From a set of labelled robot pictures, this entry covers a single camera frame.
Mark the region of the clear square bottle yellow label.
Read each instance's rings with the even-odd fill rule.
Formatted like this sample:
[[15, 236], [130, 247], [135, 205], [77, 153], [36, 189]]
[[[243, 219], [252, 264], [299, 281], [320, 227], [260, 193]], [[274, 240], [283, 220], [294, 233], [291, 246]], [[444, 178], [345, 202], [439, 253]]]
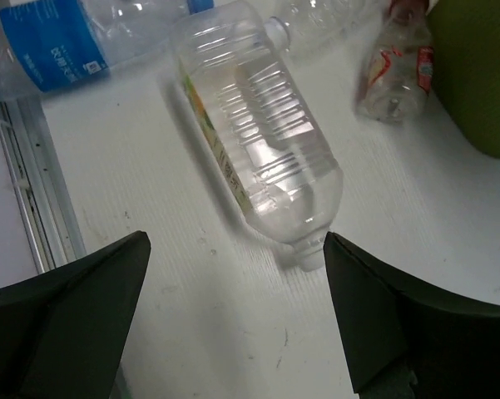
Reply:
[[170, 34], [181, 88], [246, 223], [309, 272], [324, 265], [343, 173], [280, 55], [290, 42], [285, 22], [246, 1]]

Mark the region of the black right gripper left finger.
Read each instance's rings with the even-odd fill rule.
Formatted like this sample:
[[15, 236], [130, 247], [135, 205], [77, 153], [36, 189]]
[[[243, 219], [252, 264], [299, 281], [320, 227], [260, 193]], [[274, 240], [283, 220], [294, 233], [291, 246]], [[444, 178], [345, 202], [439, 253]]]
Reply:
[[0, 288], [0, 398], [108, 398], [150, 255], [136, 231]]

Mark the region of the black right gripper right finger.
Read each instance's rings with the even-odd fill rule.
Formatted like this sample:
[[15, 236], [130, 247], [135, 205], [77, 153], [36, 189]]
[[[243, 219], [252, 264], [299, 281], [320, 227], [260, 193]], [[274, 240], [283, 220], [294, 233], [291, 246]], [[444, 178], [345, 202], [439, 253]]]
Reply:
[[361, 398], [500, 398], [500, 305], [405, 273], [336, 233], [324, 259]]

